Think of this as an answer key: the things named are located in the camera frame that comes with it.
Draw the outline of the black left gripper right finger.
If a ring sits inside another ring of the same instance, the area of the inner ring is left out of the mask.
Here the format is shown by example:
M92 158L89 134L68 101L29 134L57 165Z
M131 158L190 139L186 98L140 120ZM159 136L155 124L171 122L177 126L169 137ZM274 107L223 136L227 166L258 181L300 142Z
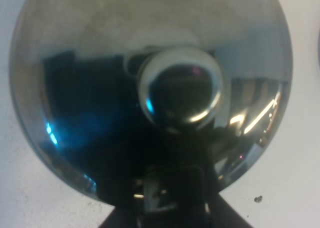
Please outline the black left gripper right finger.
M204 214L200 228L252 228L215 190L201 188Z

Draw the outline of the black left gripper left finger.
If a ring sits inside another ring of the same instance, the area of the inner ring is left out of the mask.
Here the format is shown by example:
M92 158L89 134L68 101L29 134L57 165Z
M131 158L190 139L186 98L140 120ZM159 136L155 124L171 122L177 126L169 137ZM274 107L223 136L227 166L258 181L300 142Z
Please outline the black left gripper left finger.
M135 200L130 208L115 207L99 226L100 228L149 228L144 214L144 201Z

